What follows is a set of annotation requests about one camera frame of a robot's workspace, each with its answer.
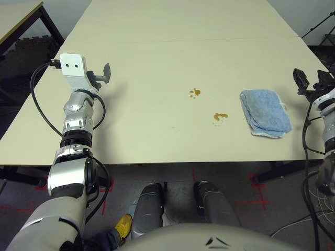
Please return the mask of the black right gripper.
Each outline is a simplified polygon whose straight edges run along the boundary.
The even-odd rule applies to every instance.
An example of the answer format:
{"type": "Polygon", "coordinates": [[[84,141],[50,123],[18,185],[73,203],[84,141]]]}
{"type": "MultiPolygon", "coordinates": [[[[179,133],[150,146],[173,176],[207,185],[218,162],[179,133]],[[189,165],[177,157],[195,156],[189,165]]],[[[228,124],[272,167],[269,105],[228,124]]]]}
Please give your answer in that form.
{"type": "Polygon", "coordinates": [[[293,78],[298,86],[298,95],[305,96],[306,98],[319,98],[326,95],[334,89],[334,77],[330,72],[318,70],[318,82],[314,85],[317,87],[315,90],[307,90],[309,81],[305,73],[297,68],[293,70],[293,78]]]}

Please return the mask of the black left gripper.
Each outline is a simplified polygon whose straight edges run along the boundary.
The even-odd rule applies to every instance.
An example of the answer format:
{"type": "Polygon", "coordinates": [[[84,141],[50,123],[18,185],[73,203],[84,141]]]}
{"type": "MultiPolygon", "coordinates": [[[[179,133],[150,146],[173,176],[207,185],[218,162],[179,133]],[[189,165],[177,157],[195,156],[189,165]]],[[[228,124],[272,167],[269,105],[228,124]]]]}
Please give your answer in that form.
{"type": "Polygon", "coordinates": [[[103,76],[100,75],[94,75],[93,71],[87,71],[86,76],[90,82],[90,84],[96,89],[100,90],[101,88],[101,82],[104,82],[105,84],[109,83],[110,77],[111,77],[111,69],[109,63],[105,64],[103,69],[103,76]]]}

